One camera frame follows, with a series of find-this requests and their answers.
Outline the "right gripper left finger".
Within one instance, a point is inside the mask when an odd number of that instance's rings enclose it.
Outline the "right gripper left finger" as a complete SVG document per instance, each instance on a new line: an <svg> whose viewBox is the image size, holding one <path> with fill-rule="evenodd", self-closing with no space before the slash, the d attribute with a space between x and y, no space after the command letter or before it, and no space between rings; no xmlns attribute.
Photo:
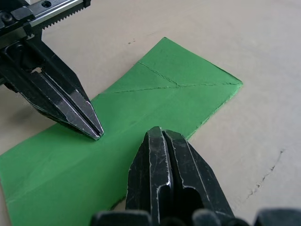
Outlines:
<svg viewBox="0 0 301 226"><path fill-rule="evenodd" d="M172 212L173 175L168 147L160 127L153 127L130 166L127 184L127 210L144 210L153 223Z"/></svg>

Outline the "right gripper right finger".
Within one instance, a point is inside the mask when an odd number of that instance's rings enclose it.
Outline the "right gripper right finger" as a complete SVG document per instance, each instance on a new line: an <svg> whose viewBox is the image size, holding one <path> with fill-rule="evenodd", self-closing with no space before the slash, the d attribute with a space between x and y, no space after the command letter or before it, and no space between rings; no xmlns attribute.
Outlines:
<svg viewBox="0 0 301 226"><path fill-rule="evenodd" d="M198 209L216 212L222 218L233 217L231 207L207 162L178 132L165 130L169 158L174 177L174 205L184 218Z"/></svg>

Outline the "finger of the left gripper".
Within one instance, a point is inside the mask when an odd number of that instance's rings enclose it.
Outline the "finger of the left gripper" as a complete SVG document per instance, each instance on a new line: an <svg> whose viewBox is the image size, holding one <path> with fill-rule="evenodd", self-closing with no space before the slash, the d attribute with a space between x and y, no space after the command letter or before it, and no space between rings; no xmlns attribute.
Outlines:
<svg viewBox="0 0 301 226"><path fill-rule="evenodd" d="M8 84L20 93L39 113L50 118L50 116L39 110L40 108L48 109L48 105L42 97L41 91L31 81L36 73L42 71L42 68L37 66L40 62L37 56L27 47L6 47L1 50L0 58L2 63L0 73ZM100 136L88 137L93 140L100 138Z"/></svg>
<svg viewBox="0 0 301 226"><path fill-rule="evenodd" d="M76 73L41 37L25 40L24 45L37 56L40 60L37 66L42 68L31 79L48 105L48 109L39 110L80 134L102 136L102 125Z"/></svg>

